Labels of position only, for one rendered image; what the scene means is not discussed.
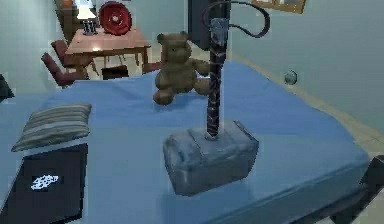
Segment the dark room door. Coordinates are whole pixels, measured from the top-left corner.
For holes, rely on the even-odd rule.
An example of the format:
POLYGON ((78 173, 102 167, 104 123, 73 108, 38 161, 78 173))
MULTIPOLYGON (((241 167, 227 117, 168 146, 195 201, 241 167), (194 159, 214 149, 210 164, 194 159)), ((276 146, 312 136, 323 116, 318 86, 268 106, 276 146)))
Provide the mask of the dark room door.
POLYGON ((188 0, 188 40, 204 51, 209 50, 210 34, 203 24, 203 12, 209 0, 188 0))

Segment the black box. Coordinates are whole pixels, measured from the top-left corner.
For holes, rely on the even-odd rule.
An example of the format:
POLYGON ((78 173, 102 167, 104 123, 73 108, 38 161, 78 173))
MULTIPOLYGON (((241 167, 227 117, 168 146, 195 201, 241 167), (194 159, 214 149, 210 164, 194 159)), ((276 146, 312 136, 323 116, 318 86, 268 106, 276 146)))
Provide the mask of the black box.
POLYGON ((128 76, 129 76, 128 68, 126 65, 120 65, 120 66, 102 69, 102 77, 104 80, 123 78, 128 76))

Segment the brown teddy bear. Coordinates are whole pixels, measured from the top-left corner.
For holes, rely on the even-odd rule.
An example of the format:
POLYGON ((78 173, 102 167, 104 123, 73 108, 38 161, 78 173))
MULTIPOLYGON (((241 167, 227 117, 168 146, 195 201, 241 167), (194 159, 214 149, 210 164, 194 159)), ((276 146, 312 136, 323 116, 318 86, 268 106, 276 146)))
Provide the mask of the brown teddy bear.
POLYGON ((191 57, 188 34, 160 33, 157 41, 162 47, 162 66, 155 77, 157 91, 153 100, 159 105, 171 104, 175 96, 195 90, 199 95, 210 92, 210 64, 191 57))

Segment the grey stone hammer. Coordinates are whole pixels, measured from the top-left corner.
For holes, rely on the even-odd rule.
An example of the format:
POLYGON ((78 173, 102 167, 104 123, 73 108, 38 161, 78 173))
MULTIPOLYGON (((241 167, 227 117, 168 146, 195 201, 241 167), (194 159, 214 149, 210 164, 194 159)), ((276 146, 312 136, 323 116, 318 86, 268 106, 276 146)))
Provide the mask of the grey stone hammer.
POLYGON ((163 143, 164 165, 177 195, 193 196, 248 176, 259 141, 238 120, 220 119, 221 71, 227 55, 228 9, 241 0, 215 0, 202 13, 210 32, 210 91, 206 126, 169 135, 163 143))

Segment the white table lamp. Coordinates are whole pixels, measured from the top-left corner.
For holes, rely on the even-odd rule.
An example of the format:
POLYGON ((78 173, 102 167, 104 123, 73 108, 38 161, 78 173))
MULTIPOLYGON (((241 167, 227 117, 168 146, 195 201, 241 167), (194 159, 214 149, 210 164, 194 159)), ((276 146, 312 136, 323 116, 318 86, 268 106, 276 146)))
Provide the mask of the white table lamp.
POLYGON ((78 7, 77 19, 83 24, 84 35, 96 35, 95 21, 96 15, 91 11, 89 5, 80 5, 78 7))

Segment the brown wooden table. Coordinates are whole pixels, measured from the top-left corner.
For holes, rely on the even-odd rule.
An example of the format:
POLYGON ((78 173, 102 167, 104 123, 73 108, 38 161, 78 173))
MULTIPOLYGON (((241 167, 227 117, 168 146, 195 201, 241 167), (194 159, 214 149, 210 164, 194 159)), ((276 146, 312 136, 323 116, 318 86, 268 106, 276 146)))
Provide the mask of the brown wooden table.
POLYGON ((145 66, 149 62, 148 50, 150 48, 151 45, 136 27, 120 36, 106 33, 103 28, 97 28, 96 35, 84 35, 83 30, 78 29, 65 54, 73 58, 85 56, 106 58, 107 56, 140 54, 141 60, 136 59, 136 65, 145 66))

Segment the framed wall picture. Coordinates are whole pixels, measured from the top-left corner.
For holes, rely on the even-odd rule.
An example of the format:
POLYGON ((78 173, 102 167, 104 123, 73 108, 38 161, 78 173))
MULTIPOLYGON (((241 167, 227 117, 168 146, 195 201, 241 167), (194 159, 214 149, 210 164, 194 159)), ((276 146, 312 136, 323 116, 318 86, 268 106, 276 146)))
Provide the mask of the framed wall picture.
POLYGON ((250 0, 253 5, 283 12, 302 14, 307 0, 250 0))

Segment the dark red chair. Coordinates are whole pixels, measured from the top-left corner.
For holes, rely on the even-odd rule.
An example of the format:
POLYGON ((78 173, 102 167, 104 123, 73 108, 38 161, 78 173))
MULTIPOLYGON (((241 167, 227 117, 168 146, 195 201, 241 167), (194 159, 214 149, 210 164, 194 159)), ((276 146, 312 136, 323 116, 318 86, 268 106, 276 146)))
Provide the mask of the dark red chair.
POLYGON ((56 84, 62 88, 72 85, 77 80, 89 79, 89 76, 84 72, 62 72, 51 55, 47 52, 41 56, 41 61, 50 72, 56 84))
POLYGON ((91 56, 73 56, 67 55, 66 51, 68 45, 64 40, 56 40, 51 43, 61 65, 69 71, 70 69, 76 69, 77 71, 85 71, 86 68, 91 65, 92 70, 98 74, 96 64, 91 56))

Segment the brown wooden shelf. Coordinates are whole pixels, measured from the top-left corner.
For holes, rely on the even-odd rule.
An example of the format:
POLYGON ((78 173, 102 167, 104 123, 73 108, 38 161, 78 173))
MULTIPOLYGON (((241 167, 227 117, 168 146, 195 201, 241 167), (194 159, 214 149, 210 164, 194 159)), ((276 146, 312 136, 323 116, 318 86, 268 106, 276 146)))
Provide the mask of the brown wooden shelf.
POLYGON ((81 23, 77 19, 78 9, 75 0, 54 0, 56 4, 56 15, 60 23, 65 40, 70 43, 81 28, 81 23))

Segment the black laptop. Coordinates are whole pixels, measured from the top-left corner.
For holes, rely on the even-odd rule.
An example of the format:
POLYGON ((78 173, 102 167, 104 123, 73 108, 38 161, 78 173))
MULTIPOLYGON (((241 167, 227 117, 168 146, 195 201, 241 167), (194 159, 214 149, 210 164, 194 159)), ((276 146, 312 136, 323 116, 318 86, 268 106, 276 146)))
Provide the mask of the black laptop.
POLYGON ((82 217, 86 143, 26 156, 0 211, 0 224, 67 224, 82 217))

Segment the red round plate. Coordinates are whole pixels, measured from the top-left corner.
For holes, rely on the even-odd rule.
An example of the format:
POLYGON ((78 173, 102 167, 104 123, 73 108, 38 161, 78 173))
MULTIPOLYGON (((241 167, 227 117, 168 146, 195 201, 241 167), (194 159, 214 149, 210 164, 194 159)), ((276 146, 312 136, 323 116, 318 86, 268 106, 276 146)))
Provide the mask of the red round plate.
POLYGON ((106 33, 121 36, 132 27, 132 17, 127 7, 117 1, 105 2, 99 10, 100 25, 106 33))

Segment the grey striped pillow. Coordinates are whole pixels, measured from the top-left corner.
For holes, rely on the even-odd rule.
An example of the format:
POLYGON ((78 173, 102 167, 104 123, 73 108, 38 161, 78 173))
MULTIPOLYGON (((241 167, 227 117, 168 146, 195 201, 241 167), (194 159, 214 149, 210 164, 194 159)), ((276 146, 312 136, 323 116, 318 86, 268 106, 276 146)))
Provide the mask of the grey striped pillow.
POLYGON ((88 136, 91 110, 91 104, 75 103, 33 112, 11 151, 56 145, 88 136))

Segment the blue bed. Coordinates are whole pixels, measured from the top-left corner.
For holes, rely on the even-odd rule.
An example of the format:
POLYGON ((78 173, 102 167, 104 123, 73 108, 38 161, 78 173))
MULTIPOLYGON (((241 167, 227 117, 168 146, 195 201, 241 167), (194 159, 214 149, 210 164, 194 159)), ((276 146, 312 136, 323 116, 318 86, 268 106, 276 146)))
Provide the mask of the blue bed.
POLYGON ((157 105, 146 74, 0 103, 0 224, 23 159, 14 144, 29 116, 72 103, 92 110, 85 181, 69 192, 84 208, 69 224, 352 224, 384 189, 384 155, 370 157, 335 118, 240 63, 224 66, 221 88, 221 117, 241 122, 259 151, 240 162, 246 178, 192 197, 173 191, 163 143, 205 125, 203 96, 157 105))

